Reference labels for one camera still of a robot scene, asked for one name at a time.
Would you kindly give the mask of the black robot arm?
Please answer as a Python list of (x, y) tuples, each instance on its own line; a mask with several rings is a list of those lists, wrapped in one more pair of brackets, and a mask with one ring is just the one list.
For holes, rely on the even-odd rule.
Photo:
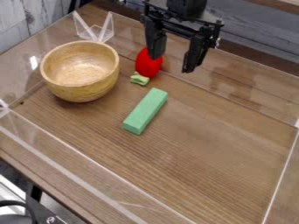
[(204, 61), (206, 52), (220, 43), (222, 20), (205, 10), (208, 0), (144, 0), (144, 37), (149, 57), (165, 52), (166, 33), (189, 40), (181, 71), (190, 73)]

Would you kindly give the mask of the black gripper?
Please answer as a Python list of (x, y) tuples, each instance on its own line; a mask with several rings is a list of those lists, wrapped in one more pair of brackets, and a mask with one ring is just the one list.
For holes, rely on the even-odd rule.
[(220, 42), (224, 22), (206, 10), (208, 0), (144, 0), (145, 44), (149, 57), (156, 60), (164, 55), (166, 32), (190, 39), (184, 54), (181, 71), (190, 73), (201, 64), (208, 48)]

